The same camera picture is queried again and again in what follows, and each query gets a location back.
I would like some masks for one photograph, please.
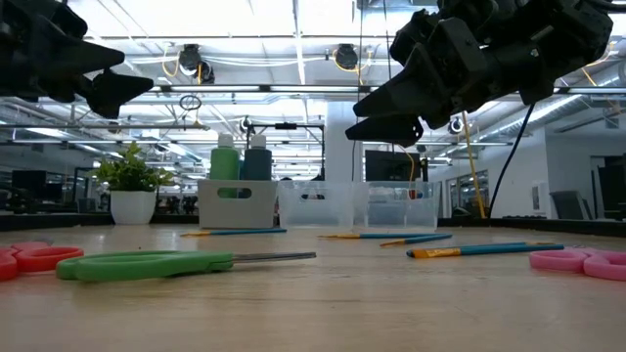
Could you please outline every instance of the white basket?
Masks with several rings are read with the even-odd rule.
[[[281,227],[351,229],[354,224],[352,184],[325,181],[280,181]]]
[[[366,182],[354,187],[357,229],[434,231],[439,184],[430,182]]]

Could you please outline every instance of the white storage bin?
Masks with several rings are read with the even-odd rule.
[[[223,198],[219,191],[234,189],[236,198]],[[248,196],[242,196],[247,190]],[[198,181],[198,211],[203,229],[269,229],[274,226],[276,182]]]
[[[326,181],[280,181],[281,227],[351,229],[354,224],[352,184]]]
[[[355,227],[431,232],[437,228],[439,184],[366,182],[354,187]]]

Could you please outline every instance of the white pot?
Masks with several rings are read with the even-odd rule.
[[[146,225],[155,213],[154,192],[111,192],[111,215],[116,225]]]

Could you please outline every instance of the bottle cap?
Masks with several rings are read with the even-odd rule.
[[[265,135],[254,135],[250,140],[252,148],[265,148],[267,146],[267,137]]]
[[[217,147],[230,147],[233,148],[235,146],[235,141],[233,140],[233,135],[228,133],[220,133],[217,137]]]

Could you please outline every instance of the desk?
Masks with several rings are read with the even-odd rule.
[[[0,283],[0,343],[12,351],[608,351],[624,341],[626,283],[533,271],[527,254],[417,261],[380,241],[311,231],[182,239],[187,225],[83,227],[42,236],[88,253],[139,249],[316,250],[313,260],[231,272],[82,284],[49,274]],[[555,241],[626,250],[621,239],[447,229],[439,245]]]

